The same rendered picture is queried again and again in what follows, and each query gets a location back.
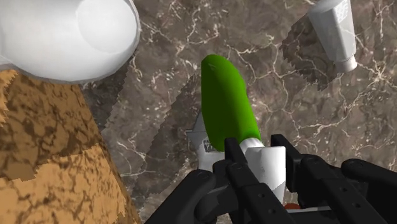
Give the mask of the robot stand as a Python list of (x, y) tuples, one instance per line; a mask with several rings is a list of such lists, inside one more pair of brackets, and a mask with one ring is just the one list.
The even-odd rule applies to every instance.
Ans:
[(79, 86), (0, 72), (0, 224), (141, 224)]

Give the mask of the white squeeze tube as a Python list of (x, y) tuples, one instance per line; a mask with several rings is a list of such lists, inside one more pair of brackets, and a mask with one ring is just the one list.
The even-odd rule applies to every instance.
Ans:
[(357, 67), (356, 35), (350, 0), (320, 0), (307, 16), (337, 72), (348, 73)]

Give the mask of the grey white bottle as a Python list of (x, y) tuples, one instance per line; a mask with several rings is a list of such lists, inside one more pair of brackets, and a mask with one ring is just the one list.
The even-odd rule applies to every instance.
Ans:
[(186, 135), (197, 153), (199, 169), (212, 171), (213, 164), (225, 158), (225, 154), (217, 151), (209, 142), (201, 112), (193, 128), (186, 131)]

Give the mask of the green bottle with white cap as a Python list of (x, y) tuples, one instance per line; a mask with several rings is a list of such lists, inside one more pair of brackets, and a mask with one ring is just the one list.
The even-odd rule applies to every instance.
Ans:
[(225, 150), (225, 139), (234, 137), (259, 182), (282, 202), (286, 186), (286, 148), (265, 146), (247, 97), (246, 84), (226, 58), (210, 54), (201, 62), (201, 111), (211, 146)]

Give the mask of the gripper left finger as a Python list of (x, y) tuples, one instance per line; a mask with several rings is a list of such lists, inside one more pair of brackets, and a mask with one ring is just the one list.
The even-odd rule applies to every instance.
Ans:
[(230, 214), (233, 224), (293, 224), (271, 189), (260, 183), (234, 138), (225, 139), (225, 159), (212, 171), (191, 171), (145, 224), (216, 224)]

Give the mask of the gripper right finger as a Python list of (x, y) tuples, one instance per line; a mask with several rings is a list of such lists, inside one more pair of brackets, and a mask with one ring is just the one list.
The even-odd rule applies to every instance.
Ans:
[(286, 148), (286, 186), (302, 208), (327, 205), (340, 224), (397, 224), (397, 172), (357, 158), (338, 168), (281, 134), (270, 142)]

